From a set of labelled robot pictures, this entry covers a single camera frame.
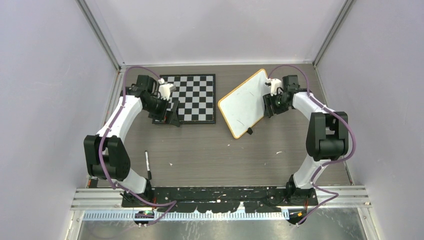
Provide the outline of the black white marker pen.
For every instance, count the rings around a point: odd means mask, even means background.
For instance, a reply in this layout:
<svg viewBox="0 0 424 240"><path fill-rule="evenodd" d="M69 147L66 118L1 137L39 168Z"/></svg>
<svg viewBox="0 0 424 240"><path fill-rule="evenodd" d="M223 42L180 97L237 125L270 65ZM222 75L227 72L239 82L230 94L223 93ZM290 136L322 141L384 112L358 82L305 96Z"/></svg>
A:
<svg viewBox="0 0 424 240"><path fill-rule="evenodd" d="M152 173L150 168L149 153L147 150L145 150L144 154L145 154L145 163L146 163L146 170L147 170L147 179L150 181L152 179Z"/></svg>

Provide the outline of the yellow framed whiteboard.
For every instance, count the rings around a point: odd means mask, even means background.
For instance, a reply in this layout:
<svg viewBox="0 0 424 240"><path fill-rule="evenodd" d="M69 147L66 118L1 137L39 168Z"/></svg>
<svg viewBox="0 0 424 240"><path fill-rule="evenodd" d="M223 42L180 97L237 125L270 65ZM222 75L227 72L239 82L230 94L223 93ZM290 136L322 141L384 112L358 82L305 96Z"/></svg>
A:
<svg viewBox="0 0 424 240"><path fill-rule="evenodd" d="M264 117L263 96L268 75L260 69L218 101L218 108L234 139L239 139Z"/></svg>

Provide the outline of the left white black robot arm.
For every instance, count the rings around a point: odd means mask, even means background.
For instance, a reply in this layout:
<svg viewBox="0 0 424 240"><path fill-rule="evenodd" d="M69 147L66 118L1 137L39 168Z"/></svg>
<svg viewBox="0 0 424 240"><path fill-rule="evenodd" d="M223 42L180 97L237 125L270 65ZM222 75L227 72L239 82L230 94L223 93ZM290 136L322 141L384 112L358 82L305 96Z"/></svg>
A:
<svg viewBox="0 0 424 240"><path fill-rule="evenodd" d="M83 141L89 176L108 181L134 193L141 207L153 202L150 177L142 177L131 168L131 160L124 141L136 116L142 111L154 121L179 127L178 106L168 109L172 94L177 90L163 78L155 80L148 75L138 75L136 83L125 87L118 104L105 125Z"/></svg>

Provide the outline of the black white checkerboard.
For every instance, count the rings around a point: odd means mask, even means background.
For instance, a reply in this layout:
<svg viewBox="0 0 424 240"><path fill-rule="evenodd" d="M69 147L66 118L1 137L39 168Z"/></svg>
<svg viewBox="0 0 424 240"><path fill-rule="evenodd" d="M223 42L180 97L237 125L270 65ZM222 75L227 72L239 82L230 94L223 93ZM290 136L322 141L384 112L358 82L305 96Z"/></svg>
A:
<svg viewBox="0 0 424 240"><path fill-rule="evenodd" d="M167 109L172 110L179 102L177 111L181 124L216 123L216 75L204 74L162 74L166 83L173 84Z"/></svg>

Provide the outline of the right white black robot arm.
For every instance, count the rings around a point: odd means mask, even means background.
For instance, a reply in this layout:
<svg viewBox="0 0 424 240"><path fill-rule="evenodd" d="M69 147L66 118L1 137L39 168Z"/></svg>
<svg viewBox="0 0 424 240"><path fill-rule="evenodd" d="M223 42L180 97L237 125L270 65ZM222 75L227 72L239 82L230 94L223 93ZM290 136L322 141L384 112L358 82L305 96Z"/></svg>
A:
<svg viewBox="0 0 424 240"><path fill-rule="evenodd" d="M265 85L270 92L262 97L264 116L270 118L294 109L308 120L307 155L298 171L287 181L283 197L291 205L299 205L313 195L313 184L327 165L347 153L349 131L345 124L348 116L345 112L327 108L308 89L301 88L296 75L268 78Z"/></svg>

